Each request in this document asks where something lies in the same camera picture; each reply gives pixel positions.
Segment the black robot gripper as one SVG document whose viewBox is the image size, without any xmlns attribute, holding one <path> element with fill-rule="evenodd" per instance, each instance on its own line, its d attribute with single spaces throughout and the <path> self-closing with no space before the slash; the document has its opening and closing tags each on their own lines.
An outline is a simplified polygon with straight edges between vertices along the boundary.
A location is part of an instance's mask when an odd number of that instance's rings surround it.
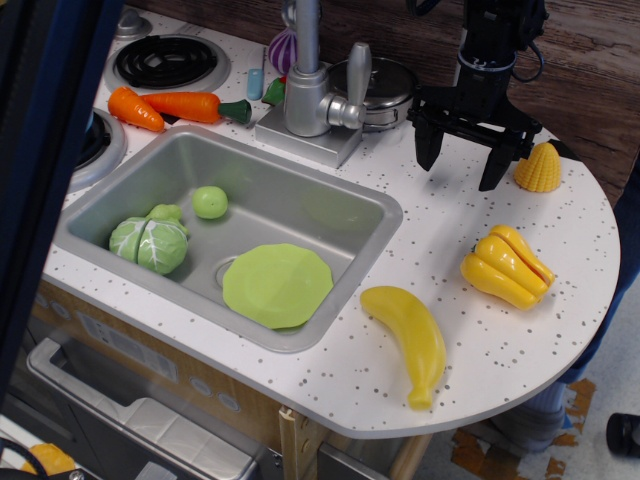
<svg viewBox="0 0 640 480">
<path fill-rule="evenodd" d="M 492 147 L 479 184 L 480 191 L 491 191 L 520 158 L 518 148 L 533 147 L 541 124 L 507 96 L 511 80 L 524 80 L 515 74 L 515 64 L 514 58 L 503 64 L 460 58 L 453 85 L 415 89 L 408 118 L 415 128 L 416 160 L 423 170 L 433 167 L 444 134 L 459 136 Z M 489 130 L 489 125 L 501 127 L 503 133 Z"/>
</svg>

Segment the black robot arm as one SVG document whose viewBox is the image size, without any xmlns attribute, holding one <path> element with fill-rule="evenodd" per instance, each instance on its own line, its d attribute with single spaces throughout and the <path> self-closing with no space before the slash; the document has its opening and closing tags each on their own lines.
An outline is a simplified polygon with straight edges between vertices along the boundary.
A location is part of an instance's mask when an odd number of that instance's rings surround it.
<svg viewBox="0 0 640 480">
<path fill-rule="evenodd" d="M 416 88 L 408 120 L 412 123 L 416 159 L 426 171 L 440 155 L 443 138 L 453 135 L 490 149 L 479 189 L 496 188 L 513 162 L 529 156 L 542 124 L 508 98 L 510 81 L 527 83 L 515 71 L 518 54 L 535 45 L 548 18 L 543 1 L 466 1 L 464 39 L 458 50 L 458 73 L 451 87 Z"/>
</svg>

